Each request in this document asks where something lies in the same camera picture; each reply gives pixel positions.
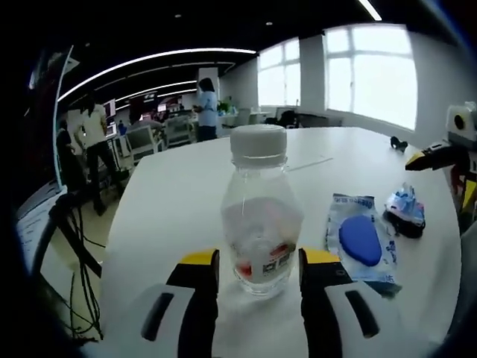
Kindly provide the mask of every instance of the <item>ceiling light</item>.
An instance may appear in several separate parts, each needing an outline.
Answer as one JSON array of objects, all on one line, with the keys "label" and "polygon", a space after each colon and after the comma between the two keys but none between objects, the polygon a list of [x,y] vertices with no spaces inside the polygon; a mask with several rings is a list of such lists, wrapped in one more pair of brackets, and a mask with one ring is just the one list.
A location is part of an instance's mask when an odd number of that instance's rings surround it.
[{"label": "ceiling light", "polygon": [[368,1],[368,0],[358,0],[361,5],[366,9],[366,11],[373,17],[375,21],[381,21],[381,16],[378,14],[376,9],[373,7],[373,5]]},{"label": "ceiling light", "polygon": [[[158,95],[158,96],[156,96],[156,98],[166,97],[167,95],[178,95],[178,94],[180,94],[180,93],[196,92],[196,91],[197,91],[197,89],[195,89],[195,88],[194,88],[194,89],[185,89],[184,91],[176,91],[176,92],[171,92],[171,93],[165,93],[165,94],[163,94],[163,95]],[[154,100],[154,99],[148,99],[148,100],[145,101],[145,102],[150,102],[150,101],[153,101],[153,100]],[[117,108],[116,108],[116,112],[117,112],[118,110],[122,110],[123,108],[129,107],[129,106],[130,106],[130,104],[125,104],[124,106],[117,107]]]},{"label": "ceiling light", "polygon": [[154,87],[154,88],[150,88],[150,89],[145,89],[144,91],[139,91],[139,92],[133,93],[132,95],[126,95],[126,96],[124,96],[124,97],[121,97],[121,98],[116,99],[116,102],[122,101],[123,99],[129,98],[129,97],[134,97],[135,95],[140,95],[140,94],[142,94],[142,93],[146,93],[146,92],[150,92],[150,91],[154,91],[154,90],[160,90],[161,88],[172,87],[172,86],[179,86],[179,85],[181,85],[181,84],[196,84],[196,83],[197,83],[197,81],[196,81],[196,80],[193,80],[193,81],[177,82],[176,84],[166,84],[166,85],[164,85],[164,86],[159,86],[159,87]]},{"label": "ceiling light", "polygon": [[88,84],[89,82],[95,80],[98,77],[101,77],[102,75],[105,75],[111,71],[114,71],[115,69],[120,69],[121,67],[125,67],[128,65],[131,65],[133,63],[138,63],[144,60],[150,60],[152,58],[157,58],[157,57],[164,57],[164,56],[170,56],[172,54],[192,54],[196,52],[235,52],[239,54],[255,54],[256,51],[253,50],[243,50],[240,48],[188,48],[185,50],[176,50],[176,51],[167,51],[167,52],[161,52],[160,54],[150,54],[149,56],[144,56],[144,57],[139,57],[134,60],[130,60],[124,63],[120,63],[119,65],[113,66],[110,69],[105,69],[102,72],[97,73],[96,75],[87,78],[83,82],[77,84],[73,88],[71,88],[69,91],[63,93],[59,98],[58,102],[63,100],[66,96],[71,95],[75,90],[78,88],[84,86],[85,84]]}]

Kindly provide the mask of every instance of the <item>man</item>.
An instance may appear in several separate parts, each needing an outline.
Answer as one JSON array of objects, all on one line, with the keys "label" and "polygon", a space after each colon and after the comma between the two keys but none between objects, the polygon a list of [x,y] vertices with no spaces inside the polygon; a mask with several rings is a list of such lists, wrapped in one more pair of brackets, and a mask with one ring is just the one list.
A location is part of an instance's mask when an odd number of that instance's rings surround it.
[{"label": "man", "polygon": [[87,165],[92,183],[93,207],[101,216],[106,211],[99,189],[98,158],[103,160],[108,172],[116,185],[118,194],[121,196],[124,188],[119,181],[116,165],[110,148],[106,141],[107,123],[106,110],[100,104],[96,104],[92,96],[88,95],[81,109],[81,121],[75,131],[75,139],[78,145],[86,149]]}]

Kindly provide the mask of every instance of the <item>white table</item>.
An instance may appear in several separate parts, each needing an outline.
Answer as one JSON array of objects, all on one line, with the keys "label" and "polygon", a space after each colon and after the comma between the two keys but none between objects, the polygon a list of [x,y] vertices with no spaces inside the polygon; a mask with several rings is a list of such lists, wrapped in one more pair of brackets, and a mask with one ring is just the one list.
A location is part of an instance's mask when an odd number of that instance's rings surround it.
[{"label": "white table", "polygon": [[[288,130],[289,180],[306,215],[298,246],[324,248],[334,192],[374,195],[379,212],[403,181],[426,207],[421,239],[397,238],[402,290],[395,298],[403,323],[440,342],[449,328],[461,275],[458,224],[442,171],[406,172],[405,154],[389,138],[360,128]],[[103,266],[101,317],[108,322],[142,291],[164,283],[186,253],[223,248],[220,205],[234,167],[228,138],[144,158],[116,212]],[[221,251],[213,355],[307,357],[297,269],[287,289],[255,301],[233,277]]]}]

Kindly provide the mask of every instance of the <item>water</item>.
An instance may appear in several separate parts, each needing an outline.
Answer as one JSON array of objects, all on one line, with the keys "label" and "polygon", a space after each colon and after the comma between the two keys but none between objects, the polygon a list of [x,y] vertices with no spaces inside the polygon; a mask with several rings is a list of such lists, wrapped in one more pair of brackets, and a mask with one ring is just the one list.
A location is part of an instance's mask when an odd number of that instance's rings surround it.
[{"label": "water", "polygon": [[223,209],[233,270],[245,290],[274,295],[288,282],[301,212],[275,198],[253,198]]}]

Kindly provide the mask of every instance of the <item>black ceiling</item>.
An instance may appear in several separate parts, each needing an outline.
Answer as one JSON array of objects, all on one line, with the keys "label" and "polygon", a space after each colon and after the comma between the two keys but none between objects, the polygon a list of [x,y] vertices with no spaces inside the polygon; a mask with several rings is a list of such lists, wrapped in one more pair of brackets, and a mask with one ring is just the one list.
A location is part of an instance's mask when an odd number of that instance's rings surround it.
[{"label": "black ceiling", "polygon": [[[411,31],[421,32],[448,43],[453,38],[435,15],[412,0],[372,0],[384,22],[406,24]],[[464,11],[452,2],[441,1],[450,17],[458,19],[465,30],[468,24]],[[80,64],[66,74],[62,93],[105,69],[138,57],[184,48],[243,48],[260,51],[292,37],[309,37],[325,28],[372,21],[357,0],[304,1],[275,3],[260,8],[257,4],[239,2],[208,4],[197,8],[161,8],[139,11],[121,10],[122,18],[105,25],[84,26],[69,32],[66,40],[75,45],[72,57]],[[63,100],[70,105],[90,91],[96,100],[108,101],[141,90],[196,79],[197,70],[217,66],[219,75],[253,58],[252,54],[196,53],[175,54],[145,60],[101,76]],[[186,63],[208,63],[169,67]],[[162,89],[162,93],[194,88],[186,85]]]}]

